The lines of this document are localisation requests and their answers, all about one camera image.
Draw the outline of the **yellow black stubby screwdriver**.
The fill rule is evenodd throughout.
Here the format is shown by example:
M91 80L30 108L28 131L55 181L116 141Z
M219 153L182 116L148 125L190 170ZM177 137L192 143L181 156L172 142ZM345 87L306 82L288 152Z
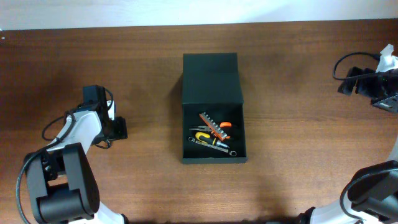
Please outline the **yellow black stubby screwdriver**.
M218 147L223 147L223 148L227 148L229 149L229 146L225 143L222 143L219 139L211 137L209 134L207 133L203 133L203 132L196 132L195 134L195 138L205 144L211 144L214 146L218 146Z

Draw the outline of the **orange socket rail with sockets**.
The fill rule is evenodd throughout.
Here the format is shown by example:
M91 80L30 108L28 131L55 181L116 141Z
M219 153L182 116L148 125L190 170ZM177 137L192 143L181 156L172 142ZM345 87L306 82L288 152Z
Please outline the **orange socket rail with sockets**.
M231 128L233 125L230 122L221 122L220 124L217 124L206 112L200 113L199 117L210 128L211 133L218 139L221 141L229 139L229 135L223 130L223 128Z

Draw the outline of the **black gift box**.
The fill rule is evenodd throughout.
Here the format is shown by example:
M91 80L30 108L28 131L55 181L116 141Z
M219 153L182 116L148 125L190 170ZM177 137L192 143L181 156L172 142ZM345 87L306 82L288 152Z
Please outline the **black gift box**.
M182 73L182 114L184 164L239 164L248 160L243 116L243 93L239 80L236 53L184 54ZM227 153L195 144L188 140L196 132L205 131L206 124L199 117L206 112L217 124L230 122L223 128L229 139L223 140L233 157Z

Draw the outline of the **chrome ratchet wrench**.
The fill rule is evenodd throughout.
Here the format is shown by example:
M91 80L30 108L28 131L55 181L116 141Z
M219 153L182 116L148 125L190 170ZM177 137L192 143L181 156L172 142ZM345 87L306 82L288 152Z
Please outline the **chrome ratchet wrench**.
M233 156L233 157L237 156L237 152L236 152L236 151L232 151L232 150L229 150L229 149L227 149L227 148L223 148L223 147L219 147L219 146L214 146L214 145L211 145L211 144L205 144L205 143L202 143L202 142L198 141L197 139L194 139L193 137L189 137L188 140L189 140L190 142L195 143L195 144L199 144L199 145L201 145L201 146L209 147L209 148L216 149L216 150L218 150L218 151L227 153L227 154L229 154L230 156Z

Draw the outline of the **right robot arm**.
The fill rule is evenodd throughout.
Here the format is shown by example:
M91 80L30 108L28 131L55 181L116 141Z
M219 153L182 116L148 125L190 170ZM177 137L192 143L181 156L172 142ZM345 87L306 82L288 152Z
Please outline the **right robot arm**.
M371 106L397 113L397 56L389 44L369 57L377 68L352 67L340 78L338 92L368 97ZM337 201L319 208L309 208L293 220L299 224L397 223L397 148L385 162L357 171L342 190Z

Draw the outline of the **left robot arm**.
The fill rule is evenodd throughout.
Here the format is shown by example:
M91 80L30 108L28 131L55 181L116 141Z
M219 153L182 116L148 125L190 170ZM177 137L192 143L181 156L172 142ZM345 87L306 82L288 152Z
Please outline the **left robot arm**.
M37 223L128 223L105 206L87 159L91 146L127 138L126 121L116 116L112 93L103 86L83 87L83 102L61 116L63 128L49 144L27 154L16 183L17 209L24 223L21 180L26 178Z

